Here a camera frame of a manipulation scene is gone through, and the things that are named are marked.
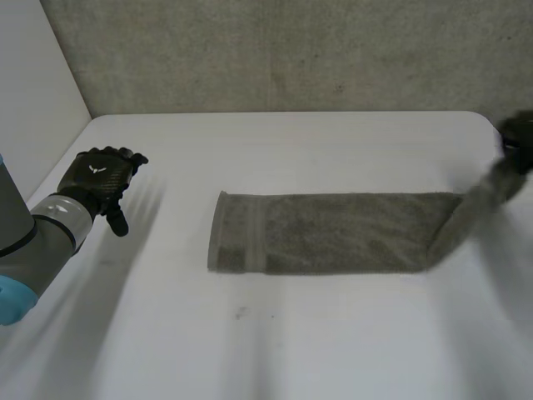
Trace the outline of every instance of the robotic hand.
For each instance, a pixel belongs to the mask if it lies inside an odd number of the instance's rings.
[[[29,212],[0,157],[0,325],[19,321],[35,306],[97,215],[106,216],[116,235],[127,234],[118,202],[146,163],[124,147],[80,152],[57,192]]]
[[[80,152],[65,173],[57,194],[78,200],[91,214],[105,215],[117,236],[126,236],[128,226],[118,201],[138,168],[148,159],[122,147]]]

